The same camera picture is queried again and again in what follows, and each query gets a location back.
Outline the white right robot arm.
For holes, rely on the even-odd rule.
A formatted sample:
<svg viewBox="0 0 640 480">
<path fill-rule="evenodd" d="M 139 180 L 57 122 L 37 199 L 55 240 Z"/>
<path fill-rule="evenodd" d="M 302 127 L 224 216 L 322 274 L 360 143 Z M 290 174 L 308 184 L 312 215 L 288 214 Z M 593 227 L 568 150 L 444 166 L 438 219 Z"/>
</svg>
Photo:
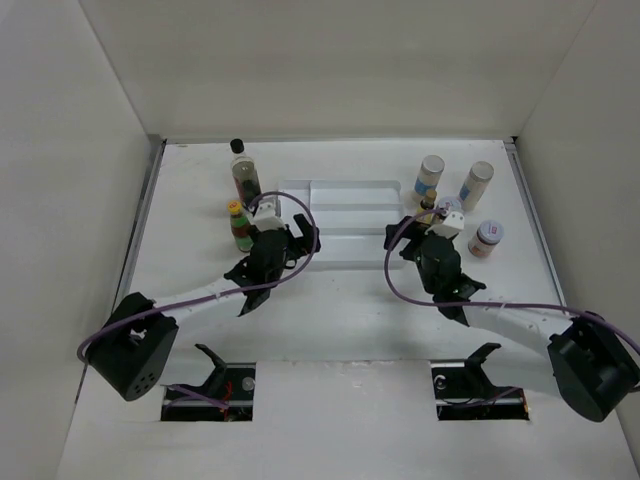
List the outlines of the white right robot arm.
<svg viewBox="0 0 640 480">
<path fill-rule="evenodd" d="M 436 394 L 459 408 L 481 408 L 519 389 L 562 399 L 581 417 L 601 422 L 639 390 L 639 346 L 600 315 L 561 305 L 494 300 L 486 284 L 464 274 L 454 246 L 464 220 L 448 214 L 427 227 L 406 216 L 385 228 L 384 249 L 401 241 L 402 259 L 416 266 L 426 306 L 464 327 L 517 343 L 538 360 L 501 360 L 500 344 L 488 342 L 463 359 L 452 376 L 437 374 Z"/>
</svg>

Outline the small brown yellow label bottle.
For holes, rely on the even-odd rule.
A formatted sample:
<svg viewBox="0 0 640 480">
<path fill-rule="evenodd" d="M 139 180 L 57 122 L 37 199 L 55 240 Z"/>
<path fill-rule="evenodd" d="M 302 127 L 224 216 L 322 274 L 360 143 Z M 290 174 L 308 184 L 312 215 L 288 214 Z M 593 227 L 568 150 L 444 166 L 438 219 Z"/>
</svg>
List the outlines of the small brown yellow label bottle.
<svg viewBox="0 0 640 480">
<path fill-rule="evenodd" d="M 436 207 L 436 199 L 437 199 L 437 191 L 434 188 L 428 189 L 426 195 L 419 202 L 419 206 L 417 208 L 418 213 L 423 213 L 427 210 L 434 210 Z M 422 215 L 418 221 L 428 225 L 432 222 L 433 214 L 424 214 Z"/>
</svg>

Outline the tall dark sauce bottle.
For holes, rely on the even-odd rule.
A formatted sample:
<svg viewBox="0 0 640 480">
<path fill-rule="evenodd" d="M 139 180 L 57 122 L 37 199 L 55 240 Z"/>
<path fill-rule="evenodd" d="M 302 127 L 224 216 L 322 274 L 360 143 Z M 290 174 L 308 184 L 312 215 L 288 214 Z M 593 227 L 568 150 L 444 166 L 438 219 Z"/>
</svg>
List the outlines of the tall dark sauce bottle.
<svg viewBox="0 0 640 480">
<path fill-rule="evenodd" d="M 230 142 L 233 160 L 231 171 L 241 203 L 247 207 L 262 193 L 254 160 L 246 154 L 244 142 L 233 139 Z"/>
</svg>

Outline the yellow cap chili sauce bottle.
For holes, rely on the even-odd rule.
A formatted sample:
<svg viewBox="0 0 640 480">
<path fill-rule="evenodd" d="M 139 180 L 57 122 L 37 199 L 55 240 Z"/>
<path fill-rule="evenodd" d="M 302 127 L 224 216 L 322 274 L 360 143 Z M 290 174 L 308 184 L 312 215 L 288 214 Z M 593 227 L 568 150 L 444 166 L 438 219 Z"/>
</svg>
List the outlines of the yellow cap chili sauce bottle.
<svg viewBox="0 0 640 480">
<path fill-rule="evenodd" d="M 239 201 L 233 200 L 228 203 L 227 210 L 235 244 L 241 252 L 247 253 L 251 250 L 253 241 L 249 233 L 251 224 L 246 216 L 244 207 Z"/>
</svg>

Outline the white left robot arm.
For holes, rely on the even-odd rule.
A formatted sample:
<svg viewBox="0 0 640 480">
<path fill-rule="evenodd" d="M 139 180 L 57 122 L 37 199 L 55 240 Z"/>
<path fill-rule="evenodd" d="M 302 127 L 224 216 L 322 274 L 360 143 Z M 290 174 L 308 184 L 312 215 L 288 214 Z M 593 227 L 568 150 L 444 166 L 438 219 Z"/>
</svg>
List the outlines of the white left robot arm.
<svg viewBox="0 0 640 480">
<path fill-rule="evenodd" d="M 254 245 L 223 277 L 155 306 L 139 292 L 124 297 L 101 330 L 78 348 L 78 357 L 131 402 L 158 384 L 180 329 L 206 308 L 224 320 L 244 316 L 266 302 L 271 290 L 292 279 L 320 250 L 319 229 L 309 213 L 296 214 L 301 235 L 288 226 L 253 230 Z"/>
</svg>

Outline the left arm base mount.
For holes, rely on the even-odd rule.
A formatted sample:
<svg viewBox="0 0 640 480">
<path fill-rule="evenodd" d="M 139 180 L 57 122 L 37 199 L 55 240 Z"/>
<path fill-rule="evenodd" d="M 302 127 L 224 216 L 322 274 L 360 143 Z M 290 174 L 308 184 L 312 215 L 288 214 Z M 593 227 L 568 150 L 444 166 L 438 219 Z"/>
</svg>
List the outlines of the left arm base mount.
<svg viewBox="0 0 640 480">
<path fill-rule="evenodd" d="M 194 347 L 211 364 L 199 384 L 167 388 L 160 420 L 163 422 L 250 422 L 253 420 L 257 365 L 228 363 L 204 344 Z"/>
</svg>

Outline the red label orange spice jar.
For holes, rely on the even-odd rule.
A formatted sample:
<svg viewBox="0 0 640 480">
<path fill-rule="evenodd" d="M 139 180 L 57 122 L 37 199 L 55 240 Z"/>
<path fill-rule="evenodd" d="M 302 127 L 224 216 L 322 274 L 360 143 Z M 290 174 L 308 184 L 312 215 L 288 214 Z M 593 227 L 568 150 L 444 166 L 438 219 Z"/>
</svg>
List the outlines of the red label orange spice jar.
<svg viewBox="0 0 640 480">
<path fill-rule="evenodd" d="M 487 258 L 504 237 L 504 227 L 496 220 L 485 220 L 468 242 L 469 252 L 478 258 Z"/>
</svg>

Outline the red label brown spice jar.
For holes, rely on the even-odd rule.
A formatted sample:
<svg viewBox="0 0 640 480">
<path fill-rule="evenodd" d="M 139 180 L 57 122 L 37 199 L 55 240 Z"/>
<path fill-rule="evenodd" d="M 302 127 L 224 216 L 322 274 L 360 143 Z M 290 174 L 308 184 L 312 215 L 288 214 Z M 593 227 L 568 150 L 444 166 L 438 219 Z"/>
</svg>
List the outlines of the red label brown spice jar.
<svg viewBox="0 0 640 480">
<path fill-rule="evenodd" d="M 437 208 L 447 211 L 463 211 L 460 200 L 455 196 L 445 196 L 440 198 L 437 203 Z"/>
</svg>

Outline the silver lid white spice jar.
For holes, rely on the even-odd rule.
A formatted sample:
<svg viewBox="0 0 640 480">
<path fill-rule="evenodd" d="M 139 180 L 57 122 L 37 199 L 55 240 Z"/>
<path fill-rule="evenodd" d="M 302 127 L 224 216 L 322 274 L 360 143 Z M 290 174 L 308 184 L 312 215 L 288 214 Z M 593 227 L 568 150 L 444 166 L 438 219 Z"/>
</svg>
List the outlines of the silver lid white spice jar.
<svg viewBox="0 0 640 480">
<path fill-rule="evenodd" d="M 458 198 L 464 212 L 475 209 L 494 175 L 494 167 L 486 161 L 475 162 L 464 180 Z"/>
</svg>

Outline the silver lid blue label jar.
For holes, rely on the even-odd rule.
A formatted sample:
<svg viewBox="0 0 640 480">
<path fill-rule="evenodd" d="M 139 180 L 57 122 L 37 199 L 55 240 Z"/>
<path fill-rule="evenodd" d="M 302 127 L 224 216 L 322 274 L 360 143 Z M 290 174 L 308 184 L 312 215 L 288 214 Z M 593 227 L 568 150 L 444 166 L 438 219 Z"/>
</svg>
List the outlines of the silver lid blue label jar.
<svg viewBox="0 0 640 480">
<path fill-rule="evenodd" d="M 445 168 L 444 160 L 438 155 L 428 155 L 423 158 L 411 197 L 419 203 L 430 190 L 435 190 Z"/>
</svg>

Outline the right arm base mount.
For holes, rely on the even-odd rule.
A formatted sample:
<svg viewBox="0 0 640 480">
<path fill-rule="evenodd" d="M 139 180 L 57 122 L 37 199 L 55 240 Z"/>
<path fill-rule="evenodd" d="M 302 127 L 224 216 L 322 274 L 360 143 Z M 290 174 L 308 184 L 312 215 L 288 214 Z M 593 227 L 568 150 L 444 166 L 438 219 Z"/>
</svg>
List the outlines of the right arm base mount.
<svg viewBox="0 0 640 480">
<path fill-rule="evenodd" d="M 464 359 L 431 363 L 431 376 L 440 421 L 528 421 L 529 410 L 521 388 L 496 386 L 483 364 L 501 345 L 486 343 Z"/>
</svg>

